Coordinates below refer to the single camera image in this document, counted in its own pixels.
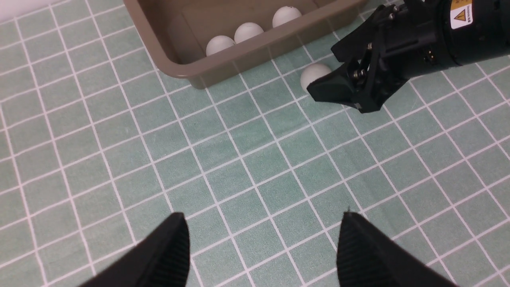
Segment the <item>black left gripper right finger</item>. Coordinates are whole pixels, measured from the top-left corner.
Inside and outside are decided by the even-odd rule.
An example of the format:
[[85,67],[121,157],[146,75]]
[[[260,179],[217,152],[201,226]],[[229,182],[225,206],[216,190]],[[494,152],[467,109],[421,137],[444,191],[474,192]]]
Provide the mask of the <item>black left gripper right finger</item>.
[[362,215],[343,214],[337,244],[341,287],[453,287]]

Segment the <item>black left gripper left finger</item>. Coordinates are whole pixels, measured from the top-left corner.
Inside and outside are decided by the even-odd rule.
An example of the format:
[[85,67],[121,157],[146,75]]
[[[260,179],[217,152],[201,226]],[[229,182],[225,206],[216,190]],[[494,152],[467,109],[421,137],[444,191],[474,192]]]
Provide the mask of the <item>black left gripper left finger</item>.
[[174,212],[82,287],[184,287],[189,272],[189,227],[184,214]]

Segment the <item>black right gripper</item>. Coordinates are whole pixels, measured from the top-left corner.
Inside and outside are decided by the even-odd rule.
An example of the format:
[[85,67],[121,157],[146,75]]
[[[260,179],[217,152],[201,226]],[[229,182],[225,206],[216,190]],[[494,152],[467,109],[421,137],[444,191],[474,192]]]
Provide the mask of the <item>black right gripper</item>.
[[345,63],[312,82],[308,94],[316,102],[375,112],[413,77],[508,55],[509,2],[380,5],[331,51]]

